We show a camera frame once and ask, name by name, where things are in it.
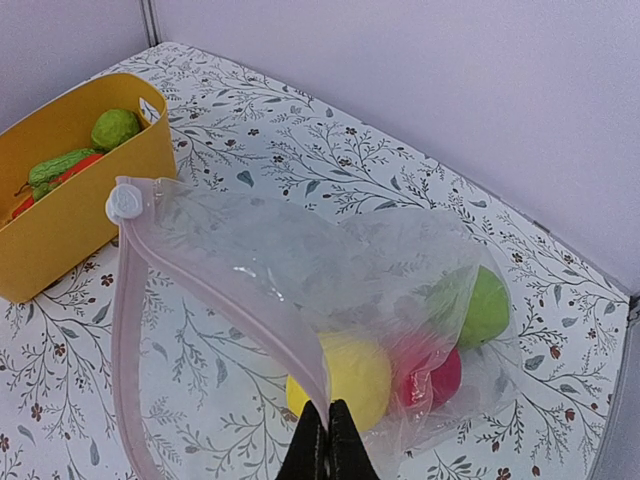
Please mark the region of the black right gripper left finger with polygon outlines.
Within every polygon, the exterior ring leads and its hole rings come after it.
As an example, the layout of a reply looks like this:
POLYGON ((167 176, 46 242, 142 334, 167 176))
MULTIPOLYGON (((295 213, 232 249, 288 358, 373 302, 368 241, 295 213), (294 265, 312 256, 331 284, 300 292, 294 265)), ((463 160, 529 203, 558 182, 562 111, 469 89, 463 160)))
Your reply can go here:
POLYGON ((325 480, 326 430, 312 402, 307 402, 277 474, 277 480, 325 480))

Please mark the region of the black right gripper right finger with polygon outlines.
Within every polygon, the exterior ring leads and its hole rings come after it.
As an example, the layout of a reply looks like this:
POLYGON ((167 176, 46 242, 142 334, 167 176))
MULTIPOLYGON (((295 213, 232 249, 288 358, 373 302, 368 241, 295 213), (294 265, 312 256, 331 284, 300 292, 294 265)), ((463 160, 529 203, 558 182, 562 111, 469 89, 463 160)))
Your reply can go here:
POLYGON ((334 401, 329 409, 329 479, 379 480, 347 403, 334 401))

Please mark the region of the yellow lemon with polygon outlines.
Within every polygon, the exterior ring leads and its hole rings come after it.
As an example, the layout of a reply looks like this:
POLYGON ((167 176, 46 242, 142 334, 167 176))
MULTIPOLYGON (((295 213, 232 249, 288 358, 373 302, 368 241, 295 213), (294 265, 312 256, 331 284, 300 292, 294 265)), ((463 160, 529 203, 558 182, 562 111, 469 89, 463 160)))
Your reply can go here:
POLYGON ((286 402, 299 416, 307 402, 321 406, 342 400, 360 433, 378 427, 386 415, 392 362, 384 337, 366 331, 308 332, 288 343, 286 402))

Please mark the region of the red apple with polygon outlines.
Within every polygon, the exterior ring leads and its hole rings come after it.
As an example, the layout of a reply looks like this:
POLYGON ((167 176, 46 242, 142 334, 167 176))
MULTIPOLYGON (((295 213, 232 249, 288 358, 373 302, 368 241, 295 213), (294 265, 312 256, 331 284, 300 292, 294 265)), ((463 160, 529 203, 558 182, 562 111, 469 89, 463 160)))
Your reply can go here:
POLYGON ((462 366, 456 347, 445 355, 426 337, 414 334, 398 341, 392 359, 398 407, 433 411, 449 401, 460 387, 462 366))

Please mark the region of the clear zip top bag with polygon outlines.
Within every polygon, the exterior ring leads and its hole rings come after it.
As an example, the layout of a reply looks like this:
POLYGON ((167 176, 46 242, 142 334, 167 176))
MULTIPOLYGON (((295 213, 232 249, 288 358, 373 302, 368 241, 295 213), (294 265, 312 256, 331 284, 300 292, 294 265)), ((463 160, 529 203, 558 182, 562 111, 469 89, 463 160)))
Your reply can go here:
POLYGON ((377 428, 358 432, 382 479, 517 395, 522 356, 506 282, 451 213, 391 208, 331 223, 256 193, 130 177, 118 179, 106 212, 120 245, 114 403, 141 479, 277 477, 301 416, 286 402, 288 343, 308 332, 384 337, 389 406, 377 428), (507 288, 509 326, 480 348, 457 348, 461 384, 443 406, 398 407, 393 348, 426 337, 432 285, 480 265, 507 288))

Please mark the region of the green apple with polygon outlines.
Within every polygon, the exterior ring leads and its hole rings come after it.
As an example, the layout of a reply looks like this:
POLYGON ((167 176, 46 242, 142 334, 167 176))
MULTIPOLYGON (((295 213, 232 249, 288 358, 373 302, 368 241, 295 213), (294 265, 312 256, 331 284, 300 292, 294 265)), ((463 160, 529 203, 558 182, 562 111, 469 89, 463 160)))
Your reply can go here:
POLYGON ((136 114, 126 109, 110 109, 100 115, 91 131, 94 149, 109 152, 141 131, 136 114))
POLYGON ((430 287, 426 313, 421 332, 428 341, 439 347, 472 350, 496 339, 509 326, 509 294, 488 268, 462 267, 430 287))

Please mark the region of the yellow plastic basket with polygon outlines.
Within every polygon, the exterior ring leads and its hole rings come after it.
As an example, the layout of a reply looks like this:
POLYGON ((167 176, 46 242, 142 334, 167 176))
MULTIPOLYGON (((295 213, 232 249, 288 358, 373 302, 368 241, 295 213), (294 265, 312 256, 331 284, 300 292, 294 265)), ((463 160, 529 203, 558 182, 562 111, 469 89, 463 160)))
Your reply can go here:
POLYGON ((108 74, 56 98, 1 135, 1 296, 24 303, 117 233, 105 202, 119 176, 173 178, 173 146, 164 96, 129 73, 108 74), (142 117, 146 101, 158 116, 141 132, 21 213, 29 171, 91 143, 101 114, 123 108, 142 117))

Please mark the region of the orange carrot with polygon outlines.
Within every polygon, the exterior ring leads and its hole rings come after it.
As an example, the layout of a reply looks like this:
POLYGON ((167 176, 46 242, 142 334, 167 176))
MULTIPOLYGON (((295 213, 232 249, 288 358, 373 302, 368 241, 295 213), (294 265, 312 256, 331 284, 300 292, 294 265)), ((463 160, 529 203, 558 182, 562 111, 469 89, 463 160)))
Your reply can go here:
POLYGON ((27 184, 25 184, 25 188, 27 188, 30 191, 30 195, 13 210, 13 212, 11 213, 11 219, 15 220, 22 213, 24 213, 26 210, 31 208, 36 202, 40 201, 50 192, 52 192, 57 187, 61 186, 62 184, 64 184, 66 181, 70 180, 74 176, 78 175, 80 172, 82 172, 89 166, 98 162, 102 157, 103 157, 103 154, 92 155, 86 158, 85 160, 82 160, 77 165, 75 165, 74 167, 69 169, 67 172, 60 175, 59 177, 51 180, 50 182, 43 183, 35 188, 31 188, 27 184))

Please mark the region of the green cucumber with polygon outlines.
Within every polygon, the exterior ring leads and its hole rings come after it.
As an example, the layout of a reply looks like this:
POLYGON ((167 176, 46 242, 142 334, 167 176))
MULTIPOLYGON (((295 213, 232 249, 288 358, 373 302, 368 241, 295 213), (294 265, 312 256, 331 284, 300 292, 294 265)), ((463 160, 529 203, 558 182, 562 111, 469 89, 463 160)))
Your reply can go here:
POLYGON ((29 171, 26 184, 35 188, 50 182, 92 155, 102 155, 102 152, 92 148, 81 148, 40 162, 29 171))

